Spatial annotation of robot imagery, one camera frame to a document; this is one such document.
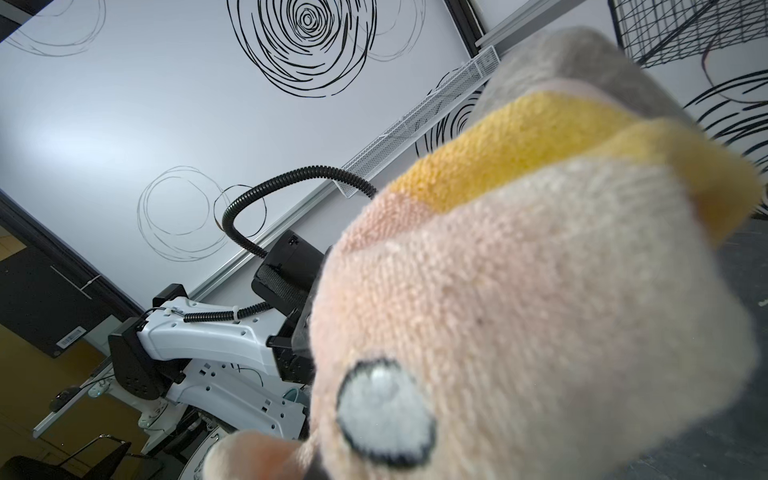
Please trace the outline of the grey rectangular eyeglass case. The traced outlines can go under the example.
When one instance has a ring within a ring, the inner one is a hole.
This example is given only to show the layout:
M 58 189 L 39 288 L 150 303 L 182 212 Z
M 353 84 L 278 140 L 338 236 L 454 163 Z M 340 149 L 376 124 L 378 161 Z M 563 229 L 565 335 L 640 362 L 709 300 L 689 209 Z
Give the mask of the grey rectangular eyeglass case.
M 696 126 L 660 84 L 605 35 L 588 27 L 540 31 L 512 47 L 483 89 L 469 124 L 544 90 L 585 95 L 645 118 L 673 118 Z

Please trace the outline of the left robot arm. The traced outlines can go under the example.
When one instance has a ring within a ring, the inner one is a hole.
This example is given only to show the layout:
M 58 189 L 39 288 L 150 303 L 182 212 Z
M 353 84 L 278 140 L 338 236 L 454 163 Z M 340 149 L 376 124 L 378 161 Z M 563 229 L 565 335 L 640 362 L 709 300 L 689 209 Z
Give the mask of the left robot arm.
M 315 376 L 309 320 L 324 257 L 285 232 L 254 275 L 260 303 L 244 308 L 194 301 L 182 285 L 169 285 L 149 312 L 109 335 L 117 382 L 138 398 L 193 407 L 231 430 L 306 438 L 306 388 Z

